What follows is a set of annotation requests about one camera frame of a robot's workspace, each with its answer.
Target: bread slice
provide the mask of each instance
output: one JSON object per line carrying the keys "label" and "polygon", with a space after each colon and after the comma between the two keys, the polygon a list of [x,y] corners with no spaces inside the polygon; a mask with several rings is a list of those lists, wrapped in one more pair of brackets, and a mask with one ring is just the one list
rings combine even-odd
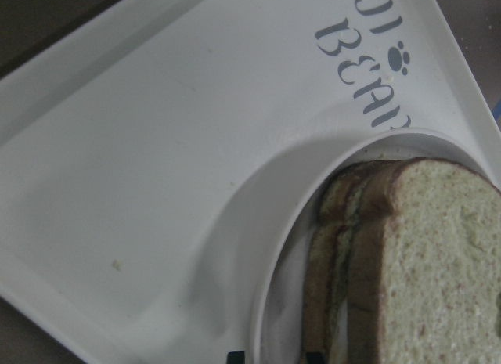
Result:
{"label": "bread slice", "polygon": [[501,193],[444,160],[384,168],[359,201],[348,362],[501,363]]}
{"label": "bread slice", "polygon": [[312,238],[304,283],[301,362],[328,358],[337,340],[337,311],[346,298],[346,267],[353,215],[362,186],[392,161],[353,164],[336,175],[323,195],[319,229]]}

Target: tray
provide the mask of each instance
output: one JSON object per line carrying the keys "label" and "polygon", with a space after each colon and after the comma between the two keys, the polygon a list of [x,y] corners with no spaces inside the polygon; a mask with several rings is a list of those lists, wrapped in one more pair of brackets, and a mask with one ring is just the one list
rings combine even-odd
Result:
{"label": "tray", "polygon": [[379,133],[441,132],[501,183],[434,0],[124,0],[0,106],[0,294],[86,362],[253,362],[312,178]]}

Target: blue object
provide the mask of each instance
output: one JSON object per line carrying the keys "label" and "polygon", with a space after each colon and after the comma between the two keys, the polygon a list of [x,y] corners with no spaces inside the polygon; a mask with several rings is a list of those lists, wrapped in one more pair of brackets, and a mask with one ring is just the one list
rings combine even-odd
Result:
{"label": "blue object", "polygon": [[496,107],[492,109],[492,114],[494,115],[494,120],[498,121],[501,117],[501,100],[496,104]]}

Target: paw print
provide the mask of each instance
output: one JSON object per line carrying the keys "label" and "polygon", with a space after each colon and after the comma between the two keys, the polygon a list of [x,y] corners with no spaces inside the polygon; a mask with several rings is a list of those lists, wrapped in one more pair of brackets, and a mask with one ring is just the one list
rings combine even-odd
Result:
{"label": "paw print", "polygon": [[408,73],[407,68],[402,68],[402,65],[409,64],[410,55],[407,51],[402,52],[404,49],[404,44],[401,41],[398,42],[397,46],[398,48],[391,47],[388,50],[388,62],[390,63],[390,68],[393,71],[398,72],[399,70],[402,70],[402,74],[406,76]]}

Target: table surface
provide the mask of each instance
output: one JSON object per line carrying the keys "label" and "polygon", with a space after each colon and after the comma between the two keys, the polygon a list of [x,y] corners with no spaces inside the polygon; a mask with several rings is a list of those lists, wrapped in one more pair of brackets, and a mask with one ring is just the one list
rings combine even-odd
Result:
{"label": "table surface", "polygon": [[[0,0],[0,77],[117,1]],[[501,0],[437,1],[492,109],[501,100]],[[82,363],[1,299],[0,362]]]}

